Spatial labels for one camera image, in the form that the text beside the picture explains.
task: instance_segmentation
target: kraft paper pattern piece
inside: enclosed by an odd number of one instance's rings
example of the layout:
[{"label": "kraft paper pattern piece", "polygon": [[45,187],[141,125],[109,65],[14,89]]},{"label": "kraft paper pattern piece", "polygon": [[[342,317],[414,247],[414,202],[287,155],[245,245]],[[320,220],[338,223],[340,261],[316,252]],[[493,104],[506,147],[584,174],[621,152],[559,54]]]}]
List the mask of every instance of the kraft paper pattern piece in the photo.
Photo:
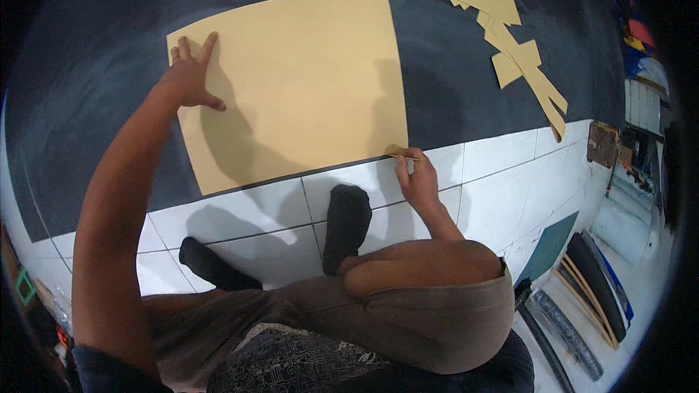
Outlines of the kraft paper pattern piece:
[{"label": "kraft paper pattern piece", "polygon": [[536,42],[530,40],[518,44],[505,26],[521,24],[514,0],[450,1],[454,6],[463,7],[466,4],[479,10],[476,22],[483,27],[484,39],[500,51],[491,59],[500,88],[523,76],[546,114],[556,141],[560,142],[565,133],[565,121],[561,113],[565,115],[567,112],[568,102],[539,70],[541,57]]},{"label": "kraft paper pattern piece", "polygon": [[184,35],[196,56],[212,31],[206,88],[228,109],[178,111],[203,195],[407,147],[389,0],[268,0],[171,33],[168,52]]},{"label": "kraft paper pattern piece", "polygon": [[[539,50],[536,47],[535,40],[531,39],[526,43],[520,44],[520,49],[524,51],[522,56],[535,58],[533,59],[533,62],[536,64],[536,66],[538,67],[541,65],[541,58],[539,57]],[[522,71],[520,68],[504,52],[493,55],[492,60],[493,67],[495,67],[495,74],[498,75],[500,89],[503,89],[521,77]]]}]

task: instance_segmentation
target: person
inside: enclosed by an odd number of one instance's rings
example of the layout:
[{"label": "person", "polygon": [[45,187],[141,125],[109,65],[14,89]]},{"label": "person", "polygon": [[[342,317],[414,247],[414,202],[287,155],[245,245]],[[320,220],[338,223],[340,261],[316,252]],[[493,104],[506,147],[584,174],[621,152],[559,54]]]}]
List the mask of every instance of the person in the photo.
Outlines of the person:
[{"label": "person", "polygon": [[[195,58],[179,39],[172,66],[87,188],[72,294],[83,390],[533,391],[529,353],[510,330],[508,268],[463,238],[439,201],[434,167],[416,148],[400,153],[396,175],[430,240],[359,256],[368,197],[339,185],[328,207],[325,276],[264,291],[187,238],[180,260],[217,288],[141,297],[136,250],[170,122],[181,106],[226,109],[204,86],[216,40],[214,32]],[[422,160],[412,173],[406,157]]]}]

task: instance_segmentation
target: patterned t-shirt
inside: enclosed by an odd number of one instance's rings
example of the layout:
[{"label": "patterned t-shirt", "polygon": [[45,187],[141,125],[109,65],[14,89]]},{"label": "patterned t-shirt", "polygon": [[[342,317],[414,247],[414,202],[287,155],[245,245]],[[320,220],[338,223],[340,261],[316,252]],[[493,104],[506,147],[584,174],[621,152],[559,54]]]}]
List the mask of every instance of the patterned t-shirt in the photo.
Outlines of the patterned t-shirt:
[{"label": "patterned t-shirt", "polygon": [[327,392],[391,363],[361,346],[278,323],[260,323],[209,378],[208,391]]}]

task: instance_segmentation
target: red fabric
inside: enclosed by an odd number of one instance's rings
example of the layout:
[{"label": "red fabric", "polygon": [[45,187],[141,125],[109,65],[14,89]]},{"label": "red fabric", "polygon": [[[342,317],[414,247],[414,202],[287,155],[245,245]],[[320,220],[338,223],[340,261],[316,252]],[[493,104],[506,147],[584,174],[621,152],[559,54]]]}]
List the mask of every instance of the red fabric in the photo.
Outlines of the red fabric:
[{"label": "red fabric", "polygon": [[639,22],[638,20],[629,19],[628,29],[629,31],[631,31],[631,34],[634,37],[641,40],[645,44],[648,44],[651,47],[655,47],[653,37],[651,37],[651,33],[648,31],[648,28],[646,28],[646,26],[643,23]]}]

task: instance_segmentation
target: black sock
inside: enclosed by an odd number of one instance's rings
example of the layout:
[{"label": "black sock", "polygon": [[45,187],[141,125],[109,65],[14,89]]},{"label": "black sock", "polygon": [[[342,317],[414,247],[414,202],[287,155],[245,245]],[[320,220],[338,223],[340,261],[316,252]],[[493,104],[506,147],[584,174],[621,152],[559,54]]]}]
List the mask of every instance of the black sock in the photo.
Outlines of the black sock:
[{"label": "black sock", "polygon": [[233,292],[249,288],[262,290],[262,284],[241,271],[235,270],[216,253],[193,237],[182,240],[179,262],[189,267],[199,278],[216,285],[216,288]]},{"label": "black sock", "polygon": [[340,184],[330,191],[328,230],[323,249],[323,272],[337,276],[340,263],[356,256],[371,222],[371,207],[366,191]]}]

